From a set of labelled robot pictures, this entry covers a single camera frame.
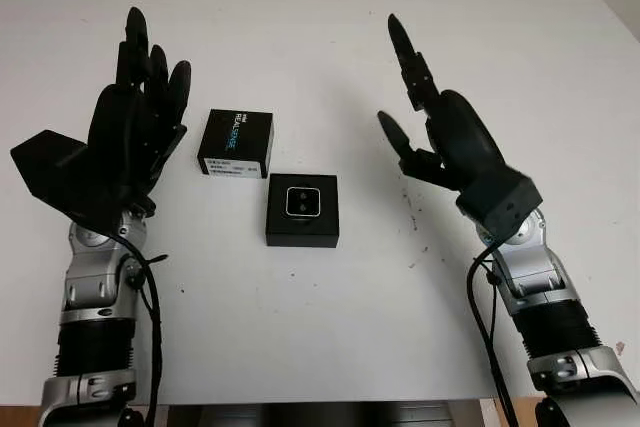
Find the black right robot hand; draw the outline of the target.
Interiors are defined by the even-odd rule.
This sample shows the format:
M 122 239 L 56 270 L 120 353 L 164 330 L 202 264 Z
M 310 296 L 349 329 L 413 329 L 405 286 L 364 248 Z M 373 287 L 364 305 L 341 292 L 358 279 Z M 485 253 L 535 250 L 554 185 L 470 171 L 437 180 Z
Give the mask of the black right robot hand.
M 504 163 L 491 134 L 471 106 L 453 90 L 440 91 L 421 52 L 414 49 L 403 24 L 388 16 L 388 31 L 409 101 L 426 115 L 430 151 L 414 149 L 397 121 L 380 110 L 378 121 L 399 157 L 401 172 L 452 191 L 465 190 L 484 171 Z

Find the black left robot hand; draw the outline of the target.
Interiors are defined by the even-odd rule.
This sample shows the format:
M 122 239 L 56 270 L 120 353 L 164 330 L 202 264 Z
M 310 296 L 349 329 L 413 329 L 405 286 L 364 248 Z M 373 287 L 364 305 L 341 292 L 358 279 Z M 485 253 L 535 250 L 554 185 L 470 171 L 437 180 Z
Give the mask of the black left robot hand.
M 115 82 L 100 93 L 88 134 L 107 189 L 123 208 L 154 215 L 150 193 L 186 134 L 182 119 L 190 87 L 190 62 L 169 68 L 162 47 L 149 44 L 144 14 L 132 7 Z

